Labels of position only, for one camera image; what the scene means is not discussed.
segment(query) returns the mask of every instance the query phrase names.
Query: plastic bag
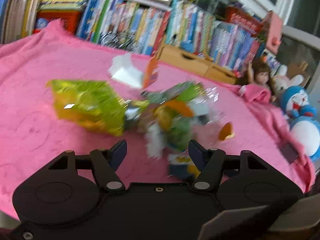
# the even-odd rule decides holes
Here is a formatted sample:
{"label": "plastic bag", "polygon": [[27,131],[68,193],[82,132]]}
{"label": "plastic bag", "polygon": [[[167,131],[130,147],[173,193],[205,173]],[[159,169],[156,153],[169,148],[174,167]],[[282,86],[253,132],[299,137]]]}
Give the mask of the plastic bag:
{"label": "plastic bag", "polygon": [[105,81],[52,80],[48,85],[58,118],[114,136],[132,127],[149,104],[148,101],[125,101]]}

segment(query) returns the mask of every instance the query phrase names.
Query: blue plush toy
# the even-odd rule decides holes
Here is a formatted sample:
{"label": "blue plush toy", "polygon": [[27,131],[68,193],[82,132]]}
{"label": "blue plush toy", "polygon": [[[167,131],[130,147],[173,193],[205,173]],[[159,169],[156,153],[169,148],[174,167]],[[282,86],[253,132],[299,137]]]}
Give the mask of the blue plush toy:
{"label": "blue plush toy", "polygon": [[289,87],[280,98],[280,107],[291,118],[291,133],[305,147],[305,154],[312,161],[320,158],[320,123],[306,91],[299,86]]}

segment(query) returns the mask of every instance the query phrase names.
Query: drawer handle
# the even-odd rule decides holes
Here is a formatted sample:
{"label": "drawer handle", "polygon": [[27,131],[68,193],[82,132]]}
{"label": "drawer handle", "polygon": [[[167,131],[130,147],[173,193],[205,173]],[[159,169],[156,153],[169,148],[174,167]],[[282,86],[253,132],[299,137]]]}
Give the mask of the drawer handle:
{"label": "drawer handle", "polygon": [[182,56],[187,60],[194,60],[193,57],[190,57],[190,56],[187,56],[187,55],[184,55],[184,54],[182,54]]}

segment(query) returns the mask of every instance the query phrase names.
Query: doll hair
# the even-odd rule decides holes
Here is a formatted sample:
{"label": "doll hair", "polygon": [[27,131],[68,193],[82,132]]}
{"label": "doll hair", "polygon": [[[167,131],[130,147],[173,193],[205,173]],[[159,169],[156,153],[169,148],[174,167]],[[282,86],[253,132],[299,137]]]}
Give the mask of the doll hair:
{"label": "doll hair", "polygon": [[[253,70],[253,79],[256,80],[256,75],[258,75],[261,72],[268,72],[269,79],[267,81],[267,85],[270,87],[271,94],[274,96],[275,95],[275,90],[274,90],[274,82],[273,79],[270,76],[271,70],[270,67],[268,66],[267,63],[264,63],[260,59],[255,59],[252,61],[252,70]],[[238,78],[236,81],[236,85],[248,85],[249,80],[248,80],[248,71],[245,71],[243,76],[241,78]]]}

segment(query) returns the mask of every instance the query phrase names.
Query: white bunny plush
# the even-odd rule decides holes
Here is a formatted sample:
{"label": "white bunny plush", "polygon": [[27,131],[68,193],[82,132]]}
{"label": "white bunny plush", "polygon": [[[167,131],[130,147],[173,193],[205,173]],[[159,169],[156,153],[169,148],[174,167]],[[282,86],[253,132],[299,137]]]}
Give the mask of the white bunny plush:
{"label": "white bunny plush", "polygon": [[304,77],[302,75],[296,75],[292,79],[289,79],[286,76],[287,70],[288,67],[286,65],[281,65],[276,75],[272,77],[277,98],[279,98],[288,87],[298,86],[303,82]]}

